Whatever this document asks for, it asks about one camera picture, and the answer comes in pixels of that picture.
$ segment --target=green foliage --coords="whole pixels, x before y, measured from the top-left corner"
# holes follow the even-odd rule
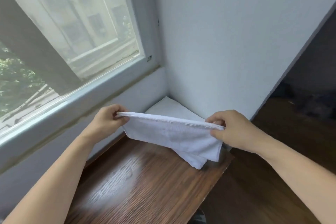
[[[0,42],[0,117],[22,105],[44,84]]]

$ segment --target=white towel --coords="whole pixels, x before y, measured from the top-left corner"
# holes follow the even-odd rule
[[[205,123],[204,119],[168,97],[146,114],[118,112],[118,115],[130,117],[124,125],[129,138],[169,147],[192,167],[201,169],[208,159],[219,159],[222,142],[211,137],[210,130],[224,128]]]

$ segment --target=person's left arm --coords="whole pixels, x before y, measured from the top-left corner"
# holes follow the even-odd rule
[[[30,189],[3,224],[64,223],[93,146],[128,122],[127,117],[116,119],[114,116],[117,111],[127,110],[121,105],[101,108],[93,121]]]

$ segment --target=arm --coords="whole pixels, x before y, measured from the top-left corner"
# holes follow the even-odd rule
[[[93,121],[30,189],[3,224],[64,223],[93,146],[128,121],[126,117],[115,119],[117,111],[127,110],[120,105],[101,108]]]
[[[336,220],[336,176],[309,158],[275,140],[237,111],[216,112],[206,122],[225,125],[211,135],[226,144],[265,159],[322,224]]]

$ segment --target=window glass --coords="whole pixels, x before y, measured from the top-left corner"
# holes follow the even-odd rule
[[[20,10],[24,18],[13,13],[22,22],[6,31],[10,37],[0,30],[0,134],[140,55],[125,0],[13,3],[2,6]],[[7,18],[0,13],[0,20],[10,17],[11,11]],[[17,46],[16,40],[25,47]]]

